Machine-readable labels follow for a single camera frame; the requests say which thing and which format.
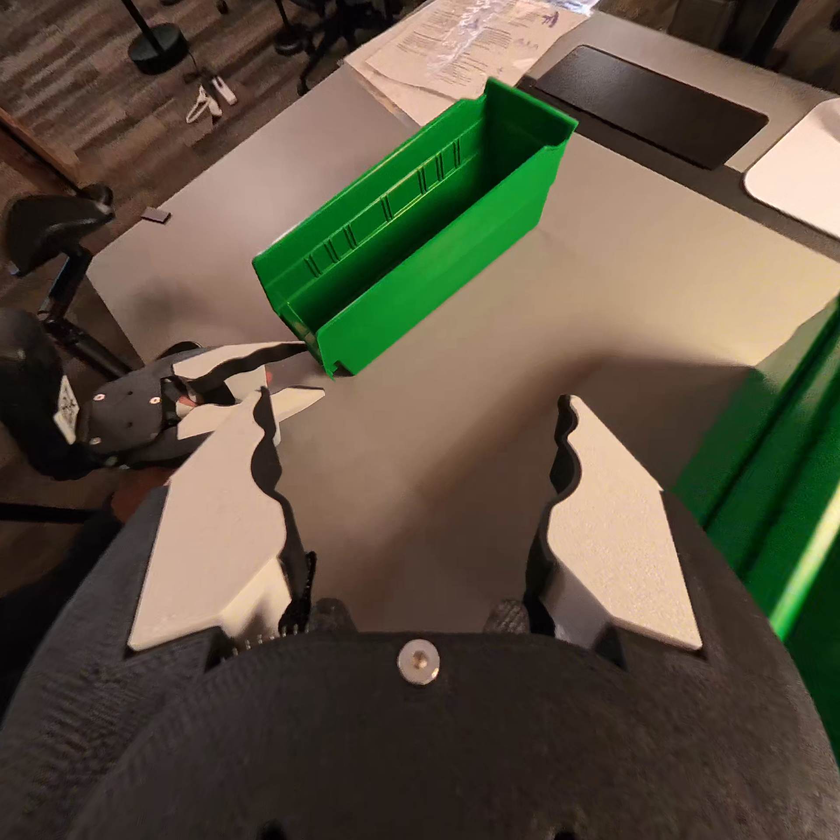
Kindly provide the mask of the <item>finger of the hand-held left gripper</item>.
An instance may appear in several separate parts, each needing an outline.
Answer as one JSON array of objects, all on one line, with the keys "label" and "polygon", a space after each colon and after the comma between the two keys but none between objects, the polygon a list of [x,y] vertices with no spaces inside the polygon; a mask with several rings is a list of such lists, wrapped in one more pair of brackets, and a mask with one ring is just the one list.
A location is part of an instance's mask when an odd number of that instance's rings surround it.
[{"label": "finger of the hand-held left gripper", "polygon": [[307,351],[297,340],[229,344],[174,362],[172,371],[198,396],[211,396],[222,387],[232,396],[246,396],[268,386],[268,365]]},{"label": "finger of the hand-held left gripper", "polygon": [[325,396],[325,391],[318,387],[286,387],[278,392],[269,392],[266,387],[259,388],[234,406],[206,404],[195,407],[185,415],[177,425],[177,438],[186,440],[213,433],[224,421],[232,416],[236,408],[255,405],[260,396],[268,397],[268,407],[273,416],[273,444],[278,446],[281,440],[280,424],[306,410]]}]

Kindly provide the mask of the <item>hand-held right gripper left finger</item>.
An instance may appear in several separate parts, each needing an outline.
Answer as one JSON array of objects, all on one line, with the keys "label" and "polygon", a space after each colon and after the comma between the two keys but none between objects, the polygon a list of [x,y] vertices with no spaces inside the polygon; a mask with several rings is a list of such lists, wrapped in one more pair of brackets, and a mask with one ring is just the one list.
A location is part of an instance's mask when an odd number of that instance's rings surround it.
[{"label": "hand-held right gripper left finger", "polygon": [[307,579],[277,491],[268,397],[236,408],[169,479],[128,639],[142,652],[211,628],[238,649],[277,637]]}]

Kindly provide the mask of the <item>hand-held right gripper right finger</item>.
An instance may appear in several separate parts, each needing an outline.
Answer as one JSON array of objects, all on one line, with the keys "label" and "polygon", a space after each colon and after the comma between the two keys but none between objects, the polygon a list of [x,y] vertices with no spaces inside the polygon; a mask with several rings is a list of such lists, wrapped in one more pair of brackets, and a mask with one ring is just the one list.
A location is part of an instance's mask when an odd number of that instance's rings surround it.
[{"label": "hand-held right gripper right finger", "polygon": [[522,598],[530,631],[593,649],[617,628],[699,651],[662,487],[577,395],[560,397],[553,439]]}]

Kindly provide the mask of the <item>person's left hand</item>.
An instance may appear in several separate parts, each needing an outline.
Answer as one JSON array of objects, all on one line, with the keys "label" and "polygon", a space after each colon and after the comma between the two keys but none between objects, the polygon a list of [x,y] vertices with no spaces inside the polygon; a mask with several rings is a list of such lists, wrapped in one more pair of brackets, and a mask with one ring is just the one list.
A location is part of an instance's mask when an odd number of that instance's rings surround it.
[{"label": "person's left hand", "polygon": [[167,484],[174,471],[173,468],[165,467],[122,471],[109,501],[113,516],[122,524],[126,523],[154,489]]}]

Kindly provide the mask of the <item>black swivel chair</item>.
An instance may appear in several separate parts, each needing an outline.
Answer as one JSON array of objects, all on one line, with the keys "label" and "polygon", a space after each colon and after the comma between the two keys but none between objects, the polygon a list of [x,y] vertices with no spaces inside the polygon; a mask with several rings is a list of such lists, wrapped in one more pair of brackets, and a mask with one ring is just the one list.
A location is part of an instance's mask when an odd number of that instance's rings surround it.
[{"label": "black swivel chair", "polygon": [[113,192],[101,183],[73,196],[23,196],[7,210],[3,238],[15,277],[26,277],[53,259],[65,258],[37,318],[61,349],[110,382],[130,373],[130,367],[67,314],[93,258],[81,242],[114,217]]}]

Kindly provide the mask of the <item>black pole with disc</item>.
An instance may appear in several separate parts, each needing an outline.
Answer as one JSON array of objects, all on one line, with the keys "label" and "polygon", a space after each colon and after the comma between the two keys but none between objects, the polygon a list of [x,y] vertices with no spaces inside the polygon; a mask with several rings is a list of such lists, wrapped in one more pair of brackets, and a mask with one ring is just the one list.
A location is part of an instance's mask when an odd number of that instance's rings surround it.
[{"label": "black pole with disc", "polygon": [[188,41],[176,25],[149,24],[133,1],[121,1],[121,4],[140,31],[131,42],[128,55],[141,74],[159,76],[190,55]]}]

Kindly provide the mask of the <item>black chair base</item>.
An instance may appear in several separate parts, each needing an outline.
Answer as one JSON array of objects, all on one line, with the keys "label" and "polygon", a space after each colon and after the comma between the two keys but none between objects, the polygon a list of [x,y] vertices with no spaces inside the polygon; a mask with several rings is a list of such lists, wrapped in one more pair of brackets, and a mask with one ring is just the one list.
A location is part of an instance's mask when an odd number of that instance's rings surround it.
[{"label": "black chair base", "polygon": [[275,1],[282,26],[272,38],[275,52],[281,57],[298,54],[308,56],[308,62],[297,81],[297,94],[305,96],[309,91],[309,77],[320,61],[344,40],[350,51],[358,47],[358,34],[372,32],[380,34],[396,21],[402,6],[393,1],[293,1],[305,12],[317,15],[313,24],[291,22],[282,1]]}]

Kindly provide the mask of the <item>printed paper sheet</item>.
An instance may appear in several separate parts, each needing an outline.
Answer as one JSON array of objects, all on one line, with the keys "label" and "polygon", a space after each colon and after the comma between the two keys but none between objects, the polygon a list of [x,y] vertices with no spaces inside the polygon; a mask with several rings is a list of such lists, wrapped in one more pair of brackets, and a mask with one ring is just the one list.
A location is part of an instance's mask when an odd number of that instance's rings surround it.
[{"label": "printed paper sheet", "polygon": [[423,127],[490,78],[514,87],[596,2],[427,2],[344,63],[379,102]]}]

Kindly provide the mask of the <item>white and wood document stand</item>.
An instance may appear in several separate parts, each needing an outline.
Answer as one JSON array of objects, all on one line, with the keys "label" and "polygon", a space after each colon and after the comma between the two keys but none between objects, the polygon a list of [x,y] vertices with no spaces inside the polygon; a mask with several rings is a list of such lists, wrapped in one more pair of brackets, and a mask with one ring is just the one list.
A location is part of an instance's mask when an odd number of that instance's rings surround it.
[{"label": "white and wood document stand", "polygon": [[809,111],[742,182],[759,203],[839,239],[839,98]]}]

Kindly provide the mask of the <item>black mat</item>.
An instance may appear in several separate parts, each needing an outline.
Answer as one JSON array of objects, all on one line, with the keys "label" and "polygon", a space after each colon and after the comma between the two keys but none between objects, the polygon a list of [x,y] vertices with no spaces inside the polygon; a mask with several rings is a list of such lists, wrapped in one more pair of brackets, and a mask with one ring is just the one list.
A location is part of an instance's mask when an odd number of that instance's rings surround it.
[{"label": "black mat", "polygon": [[659,151],[714,171],[768,123],[735,101],[582,45],[533,89]]}]

